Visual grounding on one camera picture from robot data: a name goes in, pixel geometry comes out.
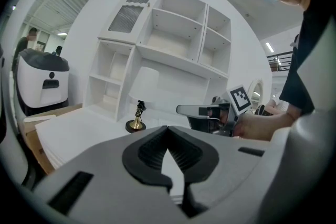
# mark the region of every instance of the ceiling light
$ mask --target ceiling light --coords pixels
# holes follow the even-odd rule
[[[270,43],[266,42],[266,46],[269,48],[271,52],[274,52],[273,48],[271,47]]]

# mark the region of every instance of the white table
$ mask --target white table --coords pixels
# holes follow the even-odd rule
[[[118,122],[82,108],[36,125],[41,145],[55,169],[78,156],[86,149],[121,136],[128,135],[127,121],[134,118],[128,114]],[[186,117],[148,109],[142,115],[147,129],[162,125],[189,127]],[[184,177],[169,152],[165,154],[162,173],[173,181],[171,195],[182,195]]]

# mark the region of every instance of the cabinet door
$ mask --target cabinet door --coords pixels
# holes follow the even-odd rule
[[[99,38],[135,44],[157,0],[121,0],[108,17]]]

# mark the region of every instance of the gold base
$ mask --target gold base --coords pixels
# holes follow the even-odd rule
[[[142,129],[142,123],[140,121],[140,117],[135,117],[135,120],[130,123],[130,126],[135,130]]]

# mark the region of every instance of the person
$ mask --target person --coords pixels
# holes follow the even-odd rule
[[[266,104],[264,110],[273,115],[279,115],[287,111],[289,103],[280,100],[282,92],[278,92],[269,102]]]
[[[29,30],[29,33],[26,37],[22,37],[19,40],[19,42],[16,46],[16,49],[15,49],[14,57],[13,57],[12,72],[15,71],[17,61],[18,61],[18,57],[19,57],[19,53],[21,51],[23,51],[24,49],[27,49],[28,41],[35,41],[36,36],[37,36],[37,29],[35,27],[33,27]]]
[[[297,74],[300,65],[321,37],[332,15],[332,0],[280,0],[304,10],[298,48],[293,50],[291,66],[280,99],[289,103],[285,113],[273,116],[243,114],[234,128],[234,136],[270,140],[275,130],[291,126],[296,119],[313,110],[310,97]]]
[[[60,54],[61,54],[61,52],[62,52],[62,46],[57,46],[57,48],[56,48],[56,54],[58,55],[58,56],[60,56]]]

